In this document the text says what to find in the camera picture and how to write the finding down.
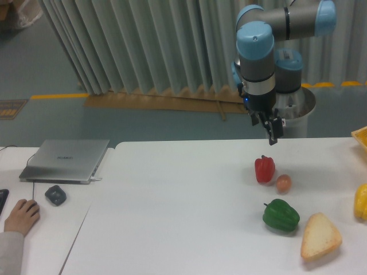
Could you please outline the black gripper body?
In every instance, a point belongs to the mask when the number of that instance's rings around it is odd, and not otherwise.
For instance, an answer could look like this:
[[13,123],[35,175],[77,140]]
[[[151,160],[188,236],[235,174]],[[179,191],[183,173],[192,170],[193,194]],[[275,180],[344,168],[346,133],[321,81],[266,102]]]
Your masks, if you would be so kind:
[[247,110],[272,115],[276,103],[274,81],[244,81],[238,83],[238,90]]

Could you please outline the grey sleeved forearm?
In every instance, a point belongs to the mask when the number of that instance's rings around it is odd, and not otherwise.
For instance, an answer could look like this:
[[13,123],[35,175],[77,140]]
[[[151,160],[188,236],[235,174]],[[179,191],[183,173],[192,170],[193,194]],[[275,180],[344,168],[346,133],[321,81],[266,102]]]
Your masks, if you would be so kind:
[[24,238],[19,232],[1,233],[1,274],[21,274]]

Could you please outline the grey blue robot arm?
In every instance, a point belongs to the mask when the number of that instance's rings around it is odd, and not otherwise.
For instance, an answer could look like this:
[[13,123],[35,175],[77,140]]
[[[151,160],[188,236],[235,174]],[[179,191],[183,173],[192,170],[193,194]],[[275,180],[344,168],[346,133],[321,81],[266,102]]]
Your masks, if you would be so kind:
[[314,94],[301,84],[302,56],[276,49],[275,43],[331,34],[336,21],[333,1],[287,1],[269,11],[248,5],[239,12],[233,79],[252,125],[263,126],[270,145],[306,137],[316,105]]

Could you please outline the person's hand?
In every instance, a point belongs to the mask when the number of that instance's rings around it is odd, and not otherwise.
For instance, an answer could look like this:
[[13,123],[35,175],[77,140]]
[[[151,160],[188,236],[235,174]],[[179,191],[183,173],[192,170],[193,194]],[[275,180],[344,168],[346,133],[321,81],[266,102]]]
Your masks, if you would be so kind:
[[40,219],[40,215],[37,219],[35,217],[29,218],[26,215],[28,207],[34,202],[36,202],[34,199],[28,201],[26,199],[19,200],[5,220],[4,232],[16,232],[26,237]]

